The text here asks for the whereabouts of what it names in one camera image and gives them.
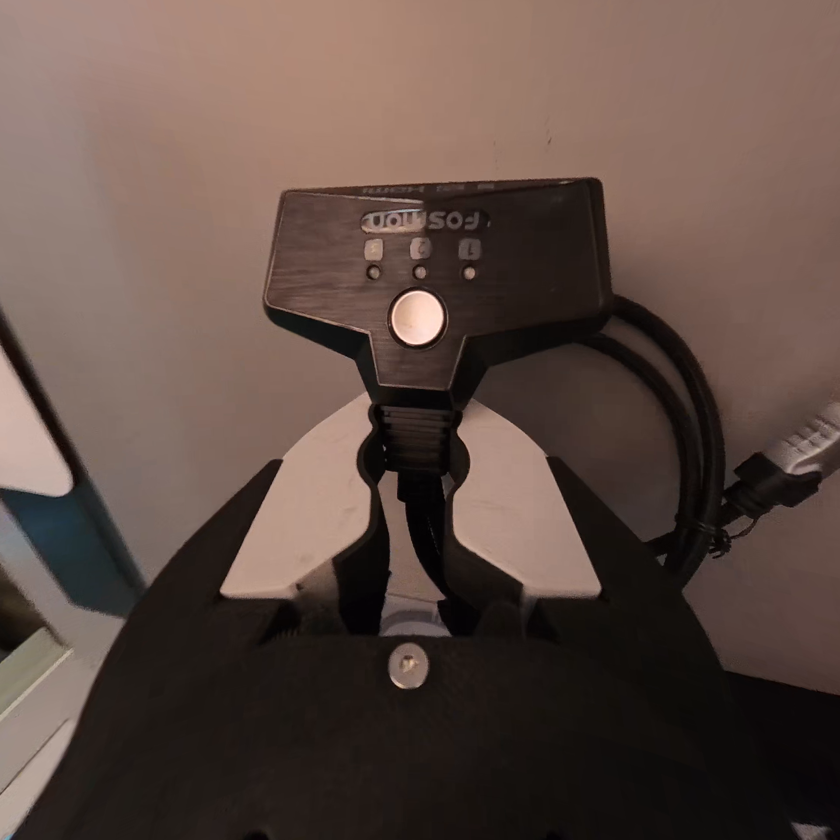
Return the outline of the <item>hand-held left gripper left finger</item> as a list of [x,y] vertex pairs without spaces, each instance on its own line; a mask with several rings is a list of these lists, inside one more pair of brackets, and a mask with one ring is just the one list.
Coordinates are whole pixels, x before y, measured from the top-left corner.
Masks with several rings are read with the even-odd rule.
[[391,556],[384,473],[373,405],[362,394],[284,455],[220,595],[288,602],[301,620],[379,634]]

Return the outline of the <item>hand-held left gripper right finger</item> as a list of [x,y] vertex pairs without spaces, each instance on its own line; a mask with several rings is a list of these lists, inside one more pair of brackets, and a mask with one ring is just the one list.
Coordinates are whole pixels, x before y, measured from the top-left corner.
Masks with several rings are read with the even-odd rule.
[[602,583],[543,449],[477,401],[450,443],[445,582],[477,634],[525,637],[540,602],[595,601]]

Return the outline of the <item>HDMI switch box with cable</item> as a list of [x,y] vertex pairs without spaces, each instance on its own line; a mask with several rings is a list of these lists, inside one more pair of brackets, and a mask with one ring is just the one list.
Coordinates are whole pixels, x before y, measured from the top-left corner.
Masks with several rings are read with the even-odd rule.
[[285,192],[264,306],[357,364],[414,549],[456,633],[478,615],[445,582],[450,439],[493,366],[575,343],[653,394],[679,462],[675,525],[630,542],[682,587],[728,551],[730,524],[796,507],[838,471],[832,403],[724,486],[721,417],[699,361],[666,321],[613,293],[595,178]]

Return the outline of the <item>white stand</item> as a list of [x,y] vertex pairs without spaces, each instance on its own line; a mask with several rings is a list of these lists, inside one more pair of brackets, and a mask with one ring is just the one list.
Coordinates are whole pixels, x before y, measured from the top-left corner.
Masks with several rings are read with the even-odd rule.
[[2,350],[1,488],[58,498],[74,485],[67,460]]

